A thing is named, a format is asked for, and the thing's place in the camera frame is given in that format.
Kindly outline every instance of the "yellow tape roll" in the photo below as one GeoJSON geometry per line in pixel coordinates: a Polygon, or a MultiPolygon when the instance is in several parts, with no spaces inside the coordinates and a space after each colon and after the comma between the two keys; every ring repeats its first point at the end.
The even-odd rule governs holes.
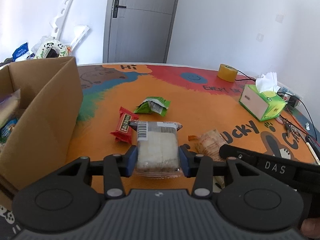
{"type": "Polygon", "coordinates": [[[225,64],[220,64],[219,72],[218,72],[218,77],[228,81],[228,82],[234,82],[236,77],[237,77],[238,71],[225,64]]]}

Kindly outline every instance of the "tissue box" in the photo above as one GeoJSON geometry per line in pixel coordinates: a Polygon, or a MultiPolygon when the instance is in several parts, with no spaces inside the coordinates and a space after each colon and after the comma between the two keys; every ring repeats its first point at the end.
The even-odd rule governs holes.
{"type": "Polygon", "coordinates": [[[285,101],[273,91],[259,93],[255,85],[245,85],[239,103],[259,121],[276,118],[285,101]]]}

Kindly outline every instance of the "electrical socket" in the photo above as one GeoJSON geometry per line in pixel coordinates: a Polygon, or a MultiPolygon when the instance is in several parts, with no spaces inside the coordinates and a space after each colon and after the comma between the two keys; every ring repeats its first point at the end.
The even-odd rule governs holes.
{"type": "Polygon", "coordinates": [[[278,86],[281,87],[278,92],[289,93],[289,94],[292,94],[295,97],[299,98],[300,100],[302,100],[302,97],[299,96],[297,93],[293,92],[293,90],[291,88],[289,88],[288,86],[286,86],[286,85],[284,85],[284,84],[282,84],[280,82],[278,82],[278,86]]]}

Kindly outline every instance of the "orange painted surface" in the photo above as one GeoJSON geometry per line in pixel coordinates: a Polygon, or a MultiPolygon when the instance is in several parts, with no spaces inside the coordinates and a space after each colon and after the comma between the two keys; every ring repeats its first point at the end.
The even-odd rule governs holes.
{"type": "MultiPolygon", "coordinates": [[[[139,120],[181,123],[183,128],[178,131],[179,145],[189,144],[193,151],[195,148],[192,142],[188,142],[188,135],[200,135],[208,130],[218,129],[225,138],[226,134],[231,136],[231,145],[233,146],[261,153],[269,152],[269,154],[270,149],[261,137],[271,134],[277,138],[279,149],[282,147],[288,151],[291,158],[306,163],[314,162],[301,138],[290,136],[286,142],[283,138],[284,125],[280,125],[275,120],[269,120],[267,123],[257,121],[238,103],[240,94],[237,96],[217,95],[208,93],[205,89],[191,90],[163,81],[150,74],[138,75],[137,80],[133,82],[115,85],[101,93],[100,99],[95,102],[94,117],[87,121],[77,122],[69,146],[67,163],[84,155],[95,161],[102,160],[106,155],[114,153],[124,154],[130,145],[124,142],[115,142],[115,137],[110,135],[110,132],[116,128],[119,108],[122,106],[134,111],[136,106],[147,96],[161,96],[170,100],[171,105],[165,117],[156,113],[140,114],[139,120]],[[294,145],[294,148],[297,145],[298,149],[294,149],[290,145],[294,145]]],[[[283,116],[293,121],[289,114],[283,112],[283,116]]],[[[136,142],[136,132],[133,132],[132,143],[136,144],[136,142]]],[[[173,179],[148,179],[135,175],[131,178],[123,178],[127,193],[132,188],[187,188],[191,190],[193,182],[194,179],[187,179],[183,176],[173,179]]],[[[102,177],[94,177],[92,187],[102,193],[102,177]]]]}

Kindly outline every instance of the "cardboard box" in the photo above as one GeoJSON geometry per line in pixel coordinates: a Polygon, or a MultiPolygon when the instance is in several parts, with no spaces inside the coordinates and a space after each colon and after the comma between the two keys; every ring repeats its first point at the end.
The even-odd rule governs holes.
{"type": "Polygon", "coordinates": [[[25,111],[0,153],[0,189],[13,193],[65,164],[83,97],[73,57],[4,66],[0,93],[18,89],[20,108],[25,111]]]}
{"type": "Polygon", "coordinates": [[[239,103],[259,121],[279,116],[285,101],[273,91],[259,93],[255,85],[245,85],[239,103]]]}

